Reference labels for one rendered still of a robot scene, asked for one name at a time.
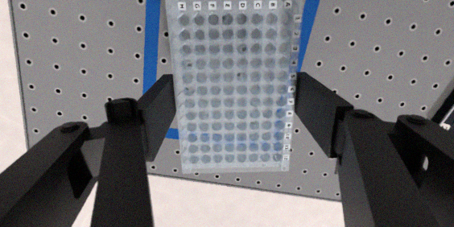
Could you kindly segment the blue tape outline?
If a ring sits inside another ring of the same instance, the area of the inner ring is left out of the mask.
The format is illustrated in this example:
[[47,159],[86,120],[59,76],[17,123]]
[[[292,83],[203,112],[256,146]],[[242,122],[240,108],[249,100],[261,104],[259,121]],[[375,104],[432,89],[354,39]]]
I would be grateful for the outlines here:
[[[156,82],[160,1],[161,0],[146,0],[142,95]],[[312,32],[319,3],[320,0],[306,0],[304,4],[298,72],[300,72],[302,67],[303,58]],[[179,139],[178,129],[169,128],[165,138]]]

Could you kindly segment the white well plate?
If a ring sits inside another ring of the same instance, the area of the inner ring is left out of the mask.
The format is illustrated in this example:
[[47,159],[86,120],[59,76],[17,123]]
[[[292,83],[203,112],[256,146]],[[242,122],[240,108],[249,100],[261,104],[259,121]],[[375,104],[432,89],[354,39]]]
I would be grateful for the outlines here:
[[289,171],[303,0],[165,0],[183,174]]

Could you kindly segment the black plate nest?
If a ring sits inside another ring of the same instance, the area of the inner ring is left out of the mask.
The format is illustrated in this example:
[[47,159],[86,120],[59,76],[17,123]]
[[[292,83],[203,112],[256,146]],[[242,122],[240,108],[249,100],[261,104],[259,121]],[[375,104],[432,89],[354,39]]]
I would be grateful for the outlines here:
[[433,117],[432,121],[454,133],[454,90]]

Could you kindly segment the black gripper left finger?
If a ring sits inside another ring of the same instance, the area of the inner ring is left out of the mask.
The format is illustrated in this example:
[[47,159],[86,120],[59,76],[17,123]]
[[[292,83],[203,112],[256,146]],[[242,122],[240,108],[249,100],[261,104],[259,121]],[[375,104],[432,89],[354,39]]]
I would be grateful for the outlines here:
[[146,162],[176,114],[173,75],[104,106],[100,126],[57,126],[0,173],[0,227],[72,227],[96,183],[89,227],[155,227]]

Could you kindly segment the grey flat base plate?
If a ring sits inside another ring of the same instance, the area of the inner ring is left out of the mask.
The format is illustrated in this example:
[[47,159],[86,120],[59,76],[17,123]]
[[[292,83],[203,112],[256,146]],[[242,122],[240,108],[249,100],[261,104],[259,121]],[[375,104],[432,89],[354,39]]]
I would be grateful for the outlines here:
[[[104,104],[142,96],[146,0],[7,0],[26,148]],[[386,122],[432,120],[454,90],[454,0],[320,0],[301,72]],[[172,74],[160,1],[156,81]],[[164,138],[148,175],[341,203],[329,159],[294,112],[289,171],[183,174]]]

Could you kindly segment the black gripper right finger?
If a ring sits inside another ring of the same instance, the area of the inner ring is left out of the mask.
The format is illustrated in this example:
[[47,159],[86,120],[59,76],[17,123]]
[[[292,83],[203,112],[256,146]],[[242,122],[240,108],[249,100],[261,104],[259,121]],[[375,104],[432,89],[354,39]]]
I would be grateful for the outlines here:
[[454,227],[454,134],[419,115],[385,122],[367,111],[298,72],[295,114],[337,158],[345,227]]

